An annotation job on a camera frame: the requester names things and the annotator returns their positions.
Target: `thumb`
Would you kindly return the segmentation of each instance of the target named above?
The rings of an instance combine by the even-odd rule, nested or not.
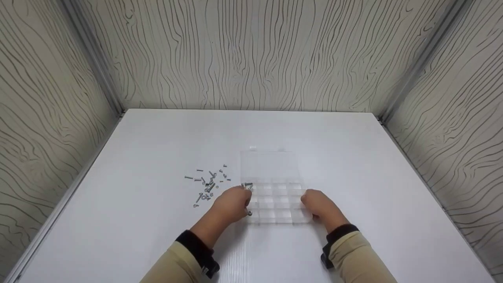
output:
[[[300,201],[306,205],[306,194],[304,193],[301,197],[300,197]]]
[[[245,207],[241,210],[241,218],[245,218],[248,215],[248,209]]]

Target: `sleeve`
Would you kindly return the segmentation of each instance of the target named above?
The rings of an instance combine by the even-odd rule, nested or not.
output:
[[[362,233],[351,226],[354,229],[343,225],[327,236],[333,243],[328,258],[339,276],[346,283],[396,283]]]
[[[140,283],[196,283],[201,276],[196,258],[181,243],[173,242]]]
[[[220,266],[208,248],[189,230],[181,233],[140,283],[196,283],[203,274],[211,278]]]

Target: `beige sleeve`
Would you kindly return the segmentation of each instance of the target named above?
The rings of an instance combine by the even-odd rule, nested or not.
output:
[[[196,258],[182,244],[173,242],[140,283],[196,283],[201,276]]]
[[[329,259],[345,283],[396,283],[359,231],[337,240],[330,248]]]

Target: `black cuff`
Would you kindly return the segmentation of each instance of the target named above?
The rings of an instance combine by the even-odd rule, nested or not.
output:
[[[335,228],[332,232],[330,232],[326,236],[326,240],[329,243],[329,245],[332,245],[333,243],[337,242],[338,239],[344,237],[345,235],[347,235],[351,232],[355,232],[355,231],[359,231],[359,230],[353,224],[344,224],[344,225],[341,225],[341,226]]]
[[[211,279],[220,270],[220,266],[213,259],[213,250],[208,248],[196,234],[190,230],[185,230],[175,240],[182,244],[196,258],[197,263],[203,272]]]

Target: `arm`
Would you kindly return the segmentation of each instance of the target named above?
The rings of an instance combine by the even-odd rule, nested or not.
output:
[[[344,282],[396,283],[362,233],[324,193],[307,190],[301,201],[325,226],[328,258]]]
[[[213,260],[213,247],[220,235],[230,224],[247,215],[251,193],[240,186],[223,192],[190,230],[178,236],[141,283],[198,282],[207,262]]]

